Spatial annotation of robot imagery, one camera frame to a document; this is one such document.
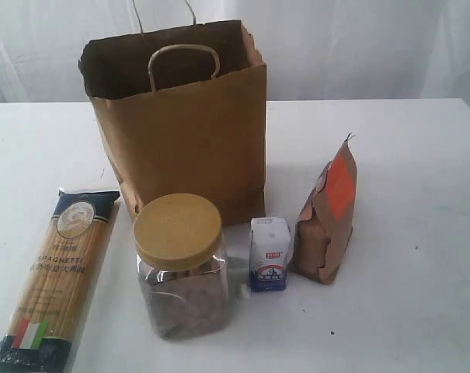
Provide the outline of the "clear jar yellow lid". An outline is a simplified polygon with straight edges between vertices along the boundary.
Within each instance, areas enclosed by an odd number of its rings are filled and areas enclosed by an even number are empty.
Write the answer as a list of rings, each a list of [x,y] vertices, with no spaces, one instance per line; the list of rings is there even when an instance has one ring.
[[[174,193],[147,204],[133,225],[138,282],[164,340],[221,329],[228,321],[228,261],[221,215],[206,198]]]

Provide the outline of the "brown paper shopping bag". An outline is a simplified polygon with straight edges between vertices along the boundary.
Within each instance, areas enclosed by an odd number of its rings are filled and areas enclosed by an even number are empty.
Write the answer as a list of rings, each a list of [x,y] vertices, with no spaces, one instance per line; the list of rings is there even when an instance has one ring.
[[[265,214],[266,63],[238,19],[90,40],[78,62],[127,208],[207,198]]]

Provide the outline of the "small white blue milk carton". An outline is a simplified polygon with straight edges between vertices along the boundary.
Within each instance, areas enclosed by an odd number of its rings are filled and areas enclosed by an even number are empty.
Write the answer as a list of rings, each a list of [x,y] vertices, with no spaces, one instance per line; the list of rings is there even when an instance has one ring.
[[[291,252],[285,218],[253,218],[250,224],[249,285],[254,292],[283,291]]]

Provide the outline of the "brown pouch with orange label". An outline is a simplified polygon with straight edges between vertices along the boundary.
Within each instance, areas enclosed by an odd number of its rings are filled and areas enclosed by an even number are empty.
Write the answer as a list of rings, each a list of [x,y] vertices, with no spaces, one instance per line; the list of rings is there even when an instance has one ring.
[[[318,179],[294,231],[290,267],[309,280],[330,285],[336,278],[353,232],[357,164],[348,134]]]

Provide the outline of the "small white ball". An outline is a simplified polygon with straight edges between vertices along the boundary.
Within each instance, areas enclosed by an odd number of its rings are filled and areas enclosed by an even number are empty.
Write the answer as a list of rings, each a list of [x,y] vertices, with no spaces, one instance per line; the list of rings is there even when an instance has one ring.
[[[243,300],[248,300],[251,297],[251,289],[246,283],[242,283],[238,287],[238,297]]]

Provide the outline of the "spaghetti packet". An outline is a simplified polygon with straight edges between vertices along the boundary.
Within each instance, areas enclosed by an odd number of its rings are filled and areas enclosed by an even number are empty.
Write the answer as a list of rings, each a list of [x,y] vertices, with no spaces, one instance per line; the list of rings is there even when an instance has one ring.
[[[0,372],[63,372],[110,240],[117,190],[60,190],[0,341]]]

